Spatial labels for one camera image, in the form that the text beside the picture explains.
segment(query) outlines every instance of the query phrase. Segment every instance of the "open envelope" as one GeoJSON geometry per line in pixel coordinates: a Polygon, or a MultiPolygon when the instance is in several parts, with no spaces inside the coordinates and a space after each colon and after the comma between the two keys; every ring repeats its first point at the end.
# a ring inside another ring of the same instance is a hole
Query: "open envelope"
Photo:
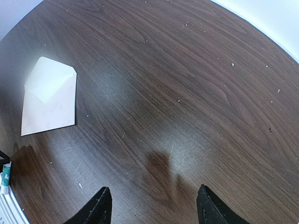
{"type": "Polygon", "coordinates": [[[75,124],[77,73],[41,57],[25,83],[21,136],[75,124]]]}

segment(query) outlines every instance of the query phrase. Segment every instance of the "glue stick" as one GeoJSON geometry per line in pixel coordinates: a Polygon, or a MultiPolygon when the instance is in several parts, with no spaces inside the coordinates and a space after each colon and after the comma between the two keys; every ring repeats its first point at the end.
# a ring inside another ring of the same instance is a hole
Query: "glue stick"
{"type": "Polygon", "coordinates": [[[11,162],[3,165],[2,181],[1,181],[1,193],[4,195],[8,194],[9,189],[9,178],[10,178],[11,162]]]}

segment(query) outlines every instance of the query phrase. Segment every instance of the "white backdrop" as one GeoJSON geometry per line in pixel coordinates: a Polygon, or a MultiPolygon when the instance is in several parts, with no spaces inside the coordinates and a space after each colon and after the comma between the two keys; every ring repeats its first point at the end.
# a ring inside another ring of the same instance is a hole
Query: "white backdrop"
{"type": "Polygon", "coordinates": [[[299,63],[299,0],[211,0],[247,20],[299,63]]]}
{"type": "Polygon", "coordinates": [[[0,0],[0,41],[43,0],[0,0]]]}

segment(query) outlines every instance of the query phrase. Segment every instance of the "white striped object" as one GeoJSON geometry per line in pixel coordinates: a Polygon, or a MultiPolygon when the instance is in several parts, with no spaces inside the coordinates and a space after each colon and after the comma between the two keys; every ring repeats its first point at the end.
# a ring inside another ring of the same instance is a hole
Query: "white striped object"
{"type": "Polygon", "coordinates": [[[0,224],[29,224],[10,187],[8,195],[0,194],[0,224]]]}

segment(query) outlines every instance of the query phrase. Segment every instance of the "brown wooden surface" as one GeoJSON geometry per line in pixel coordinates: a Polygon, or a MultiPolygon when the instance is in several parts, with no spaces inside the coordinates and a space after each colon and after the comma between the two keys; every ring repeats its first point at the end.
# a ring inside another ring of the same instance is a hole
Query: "brown wooden surface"
{"type": "Polygon", "coordinates": [[[0,147],[31,223],[62,223],[108,186],[112,223],[196,224],[202,183],[252,224],[297,223],[299,66],[225,9],[45,0],[0,57],[0,147]],[[77,71],[76,125],[21,138],[41,56],[77,71]]]}

